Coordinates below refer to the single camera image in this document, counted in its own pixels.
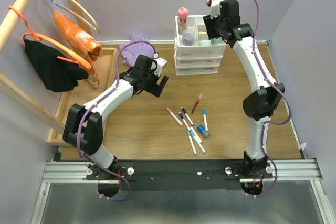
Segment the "white plastic drawer organizer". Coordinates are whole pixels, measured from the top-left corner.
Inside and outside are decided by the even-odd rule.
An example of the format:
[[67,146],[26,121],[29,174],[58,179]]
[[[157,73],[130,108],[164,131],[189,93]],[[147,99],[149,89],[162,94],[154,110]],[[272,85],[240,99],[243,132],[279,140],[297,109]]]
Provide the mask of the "white plastic drawer organizer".
[[182,44],[179,34],[178,17],[175,16],[174,62],[178,76],[207,75],[218,73],[226,44],[212,46],[208,35],[199,35],[206,27],[202,15],[190,15],[187,18],[188,29],[195,33],[192,46]]

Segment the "clear round jar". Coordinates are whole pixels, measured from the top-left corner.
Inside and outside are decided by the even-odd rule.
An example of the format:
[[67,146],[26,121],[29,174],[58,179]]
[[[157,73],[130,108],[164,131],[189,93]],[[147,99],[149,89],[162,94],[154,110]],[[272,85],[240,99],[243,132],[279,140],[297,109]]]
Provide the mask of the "clear round jar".
[[186,29],[182,32],[182,44],[185,46],[192,46],[195,40],[195,33],[191,29]]

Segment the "pink cap crayon bottle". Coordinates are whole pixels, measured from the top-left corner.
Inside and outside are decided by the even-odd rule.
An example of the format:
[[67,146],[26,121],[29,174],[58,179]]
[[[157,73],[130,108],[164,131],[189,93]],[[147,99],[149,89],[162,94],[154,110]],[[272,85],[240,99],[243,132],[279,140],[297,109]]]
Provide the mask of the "pink cap crayon bottle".
[[188,9],[185,7],[180,7],[178,10],[179,34],[182,34],[183,31],[187,29],[187,18],[188,18]]

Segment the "grey blue cap glue bottle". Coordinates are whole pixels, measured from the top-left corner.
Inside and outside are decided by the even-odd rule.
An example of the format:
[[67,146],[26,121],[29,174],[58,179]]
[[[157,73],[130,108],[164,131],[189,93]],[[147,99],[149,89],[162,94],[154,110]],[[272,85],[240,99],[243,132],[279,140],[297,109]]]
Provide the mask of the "grey blue cap glue bottle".
[[202,125],[199,125],[197,130],[203,135],[204,138],[208,138],[210,136],[210,132]]

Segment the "light blue acrylic marker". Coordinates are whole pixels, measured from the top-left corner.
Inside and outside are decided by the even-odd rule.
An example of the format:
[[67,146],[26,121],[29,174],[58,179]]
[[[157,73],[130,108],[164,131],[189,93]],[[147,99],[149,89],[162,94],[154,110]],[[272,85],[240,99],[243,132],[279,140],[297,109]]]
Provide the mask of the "light blue acrylic marker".
[[206,117],[206,110],[205,109],[202,109],[202,115],[203,115],[205,130],[208,131],[208,124],[207,124],[207,117]]

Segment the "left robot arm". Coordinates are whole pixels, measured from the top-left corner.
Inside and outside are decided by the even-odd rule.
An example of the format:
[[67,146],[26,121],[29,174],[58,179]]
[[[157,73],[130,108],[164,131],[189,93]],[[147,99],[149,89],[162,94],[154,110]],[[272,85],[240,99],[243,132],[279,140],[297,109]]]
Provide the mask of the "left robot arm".
[[135,65],[119,74],[114,83],[94,100],[70,107],[62,139],[83,157],[99,165],[98,173],[112,179],[117,171],[117,158],[103,145],[103,123],[125,100],[146,91],[159,97],[168,76],[157,84],[167,65],[164,58],[139,55]]

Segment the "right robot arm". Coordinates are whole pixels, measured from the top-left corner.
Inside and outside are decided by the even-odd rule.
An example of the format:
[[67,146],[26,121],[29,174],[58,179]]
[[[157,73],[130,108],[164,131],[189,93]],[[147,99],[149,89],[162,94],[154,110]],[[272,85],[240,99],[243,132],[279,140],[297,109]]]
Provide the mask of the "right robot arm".
[[277,83],[268,71],[255,42],[250,24],[240,22],[237,0],[208,0],[211,13],[203,17],[209,40],[222,39],[239,57],[247,74],[251,94],[243,100],[243,110],[249,118],[249,142],[241,164],[242,173],[255,177],[267,167],[265,154],[267,122],[284,94],[285,87]]

